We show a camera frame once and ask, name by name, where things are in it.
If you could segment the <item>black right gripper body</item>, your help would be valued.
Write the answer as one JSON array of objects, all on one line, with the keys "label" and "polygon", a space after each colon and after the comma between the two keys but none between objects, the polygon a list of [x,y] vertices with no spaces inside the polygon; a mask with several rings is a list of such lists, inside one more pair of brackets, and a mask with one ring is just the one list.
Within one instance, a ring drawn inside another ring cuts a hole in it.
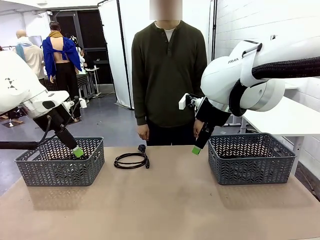
[{"label": "black right gripper body", "polygon": [[223,126],[229,119],[231,113],[213,106],[205,97],[197,108],[195,118],[211,127]]}]

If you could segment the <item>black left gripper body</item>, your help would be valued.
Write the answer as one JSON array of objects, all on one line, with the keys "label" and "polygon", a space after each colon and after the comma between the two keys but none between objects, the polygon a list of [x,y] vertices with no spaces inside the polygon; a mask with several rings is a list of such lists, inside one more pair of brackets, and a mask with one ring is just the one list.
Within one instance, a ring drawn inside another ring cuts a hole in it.
[{"label": "black left gripper body", "polygon": [[69,119],[69,113],[66,110],[52,109],[48,113],[45,113],[43,116],[34,118],[33,121],[42,129],[44,132],[47,130],[49,124],[49,131],[54,131],[55,133],[59,132],[67,123]]}]

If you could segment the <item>person's left hand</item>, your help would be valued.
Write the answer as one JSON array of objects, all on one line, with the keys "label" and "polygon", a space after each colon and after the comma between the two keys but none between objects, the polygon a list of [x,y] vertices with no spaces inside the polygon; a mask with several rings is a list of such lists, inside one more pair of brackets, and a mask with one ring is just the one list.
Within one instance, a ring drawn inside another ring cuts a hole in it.
[{"label": "person's left hand", "polygon": [[202,130],[204,123],[198,119],[195,120],[194,125],[193,125],[193,134],[195,138],[199,137],[199,134]]}]

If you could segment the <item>person's right hand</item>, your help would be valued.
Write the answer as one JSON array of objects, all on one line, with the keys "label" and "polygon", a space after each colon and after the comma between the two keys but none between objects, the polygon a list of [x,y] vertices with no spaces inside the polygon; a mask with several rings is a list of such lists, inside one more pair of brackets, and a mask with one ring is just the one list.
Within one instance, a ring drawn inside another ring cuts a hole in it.
[{"label": "person's right hand", "polygon": [[149,126],[147,124],[138,125],[137,126],[137,133],[142,140],[144,140],[144,141],[149,140],[150,130],[149,130]]}]

